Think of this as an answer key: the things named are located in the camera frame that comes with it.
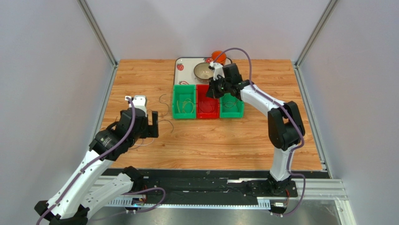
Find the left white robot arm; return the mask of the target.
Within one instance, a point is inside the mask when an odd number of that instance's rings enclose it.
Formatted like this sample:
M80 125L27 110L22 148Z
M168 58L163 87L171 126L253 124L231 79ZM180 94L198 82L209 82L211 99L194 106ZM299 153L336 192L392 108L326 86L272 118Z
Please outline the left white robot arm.
M91 191L98 178L128 151L138 139L157 138L158 112L152 112L152 124L148 123L145 107L120 112L120 120L96 134L79 167L67 183L49 200L39 201L34 209L51 225L85 225L103 206L119 195L140 192L144 176L129 166L112 181Z

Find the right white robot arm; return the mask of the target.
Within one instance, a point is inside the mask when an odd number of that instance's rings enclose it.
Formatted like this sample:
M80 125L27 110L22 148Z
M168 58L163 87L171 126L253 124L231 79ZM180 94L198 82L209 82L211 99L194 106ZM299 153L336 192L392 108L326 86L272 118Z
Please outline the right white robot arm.
M274 146L274 155L266 189L272 195L285 192L293 176L294 151L304 144L305 129L298 105L294 101L284 102L270 96L251 79L243 80L235 63L223 66L211 62L208 67L213 77L209 78L207 97L217 99L230 94L267 117L268 136Z

